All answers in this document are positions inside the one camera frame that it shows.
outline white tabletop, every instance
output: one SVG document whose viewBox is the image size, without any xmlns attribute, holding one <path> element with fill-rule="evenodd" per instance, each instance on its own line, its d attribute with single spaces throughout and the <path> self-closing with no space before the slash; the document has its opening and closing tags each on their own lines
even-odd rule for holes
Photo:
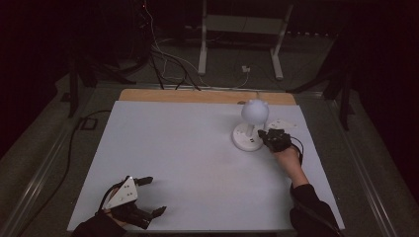
<svg viewBox="0 0 419 237">
<path fill-rule="evenodd" d="M 151 221 L 150 232 L 292 229 L 289 178 L 266 147 L 245 152 L 231 140 L 242 122 L 241 109 L 231 104 L 116 102 L 67 229 L 92 217 L 105 191 L 126 176 L 154 178 L 137 188 L 139 208 L 167 206 Z M 286 132 L 304 145 L 302 167 L 344 228 L 299 106 L 269 109 L 268 122 L 296 124 Z"/>
</svg>

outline gray floor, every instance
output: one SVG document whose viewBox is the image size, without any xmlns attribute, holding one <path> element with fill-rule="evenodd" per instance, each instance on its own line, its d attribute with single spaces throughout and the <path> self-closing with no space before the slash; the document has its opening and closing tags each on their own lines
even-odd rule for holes
<svg viewBox="0 0 419 237">
<path fill-rule="evenodd" d="M 210 44 L 207 75 L 199 78 L 194 68 L 185 62 L 193 80 L 202 89 L 209 90 L 269 90 L 282 91 L 293 88 L 315 77 L 331 39 L 286 37 L 280 53 L 285 79 L 277 81 L 273 76 L 268 47 L 260 43 L 238 44 L 232 48 Z M 170 40 L 163 41 L 159 48 L 164 52 L 198 65 L 199 41 L 187 40 L 182 46 Z M 162 61 L 157 61 L 163 69 Z M 242 65 L 249 65 L 248 75 L 241 72 Z M 167 64 L 166 88 L 174 88 L 182 77 L 182 71 Z M 97 88 L 81 91 L 81 106 L 76 117 L 87 116 L 99 110 L 110 110 L 124 88 L 156 88 L 157 78 L 153 69 L 146 65 L 128 76 L 136 81 L 134 86 L 101 80 Z M 295 95 L 306 118 L 332 191 L 346 225 L 346 236 L 417 236 L 419 234 L 418 205 L 407 191 L 394 167 L 381 139 L 366 115 L 356 92 L 352 93 L 349 116 L 349 131 L 342 129 L 336 119 L 335 101 L 324 101 L 321 91 L 326 84 Z M 68 92 L 68 77 L 56 83 L 58 94 L 40 116 L 21 136 L 0 161 L 0 223 L 2 228 L 23 196 L 27 185 L 36 174 L 42 161 L 50 157 L 50 172 L 47 179 L 36 180 L 41 185 L 38 198 L 30 203 L 29 212 L 23 217 L 31 218 L 42 206 L 62 177 L 69 151 L 70 133 L 75 119 L 67 118 L 69 105 L 59 101 Z M 191 90 L 191 86 L 181 89 Z M 99 120 L 95 130 L 77 130 L 74 133 L 71 164 L 67 178 L 55 197 L 35 218 L 22 236 L 69 236 L 66 231 L 69 218 L 82 188 L 90 163 L 95 155 L 109 113 L 94 115 Z M 200 236 L 294 236 L 293 231 L 281 233 L 200 234 Z"/>
</svg>

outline metal leg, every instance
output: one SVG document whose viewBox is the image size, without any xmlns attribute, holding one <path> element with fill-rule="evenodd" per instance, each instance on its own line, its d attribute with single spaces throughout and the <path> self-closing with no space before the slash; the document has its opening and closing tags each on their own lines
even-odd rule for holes
<svg viewBox="0 0 419 237">
<path fill-rule="evenodd" d="M 275 78 L 278 80 L 284 79 L 283 69 L 281 68 L 280 59 L 278 58 L 278 53 L 280 52 L 281 44 L 283 43 L 284 36 L 287 32 L 288 22 L 290 20 L 291 12 L 293 11 L 293 4 L 290 4 L 286 16 L 284 17 L 284 23 L 281 27 L 281 31 L 278 37 L 277 44 L 274 48 L 271 48 L 271 57 L 272 57 L 272 64 L 274 66 L 275 71 Z"/>
<path fill-rule="evenodd" d="M 198 74 L 206 75 L 207 70 L 207 0 L 203 0 L 203 32 L 201 39 L 200 63 L 198 65 Z"/>
</svg>

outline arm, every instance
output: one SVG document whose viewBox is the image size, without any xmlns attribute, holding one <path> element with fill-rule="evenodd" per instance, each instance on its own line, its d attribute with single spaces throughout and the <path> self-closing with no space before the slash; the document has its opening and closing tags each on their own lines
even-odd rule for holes
<svg viewBox="0 0 419 237">
<path fill-rule="evenodd" d="M 313 236 L 313 233 L 323 237 L 339 236 L 340 233 L 338 234 L 318 220 L 318 218 L 323 219 L 331 224 L 332 228 L 338 226 L 330 206 L 318 198 L 314 187 L 304 174 L 299 163 L 297 149 L 291 146 L 284 151 L 275 152 L 274 155 L 293 182 L 291 195 L 294 208 L 290 211 L 290 218 L 293 228 L 298 233 L 297 236 L 308 237 Z"/>
<path fill-rule="evenodd" d="M 264 144 L 275 155 L 293 184 L 290 189 L 294 208 L 290 211 L 293 228 L 299 237 L 343 236 L 330 206 L 321 201 L 301 168 L 302 153 L 283 129 L 259 130 Z"/>
<path fill-rule="evenodd" d="M 110 213 L 98 213 L 85 222 L 80 223 L 72 233 L 72 237 L 121 237 L 126 231 L 124 224 L 112 218 Z"/>
</svg>

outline cable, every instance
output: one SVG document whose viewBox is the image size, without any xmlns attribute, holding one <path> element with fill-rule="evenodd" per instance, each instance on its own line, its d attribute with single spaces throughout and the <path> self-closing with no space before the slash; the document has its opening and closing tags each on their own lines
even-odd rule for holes
<svg viewBox="0 0 419 237">
<path fill-rule="evenodd" d="M 28 220 L 28 222 L 24 225 L 24 227 L 22 227 L 21 231 L 17 235 L 18 237 L 22 236 L 25 233 L 25 231 L 28 229 L 28 227 L 31 225 L 31 223 L 35 220 L 35 218 L 38 217 L 38 215 L 48 205 L 48 203 L 57 194 L 58 190 L 61 188 L 62 184 L 64 183 L 65 178 L 67 177 L 68 172 L 70 170 L 70 165 L 71 165 L 71 150 L 72 150 L 72 145 L 73 145 L 74 134 L 77 131 L 77 128 L 79 128 L 79 126 L 82 123 L 82 121 L 88 119 L 90 116 L 95 115 L 95 114 L 98 114 L 98 113 L 104 113 L 104 112 L 107 112 L 108 113 L 110 111 L 97 111 L 97 112 L 94 112 L 94 113 L 88 115 L 85 118 L 80 118 L 79 121 L 77 122 L 77 124 L 74 126 L 74 128 L 73 128 L 73 130 L 71 132 L 71 136 L 70 136 L 70 142 L 69 142 L 69 147 L 68 147 L 68 151 L 67 151 L 67 162 L 66 162 L 66 165 L 65 165 L 64 175 L 61 177 L 61 180 L 59 181 L 58 185 L 55 187 L 55 189 L 53 190 L 53 192 L 51 193 L 51 195 L 46 199 L 46 201 L 43 203 L 43 205 L 34 213 L 34 215 Z"/>
<path fill-rule="evenodd" d="M 304 154 L 304 146 L 302 145 L 302 142 L 300 140 L 298 140 L 297 138 L 293 137 L 293 136 L 291 137 L 291 139 L 294 139 L 294 140 L 298 141 L 299 145 L 301 145 L 301 154 L 303 155 Z"/>
</svg>

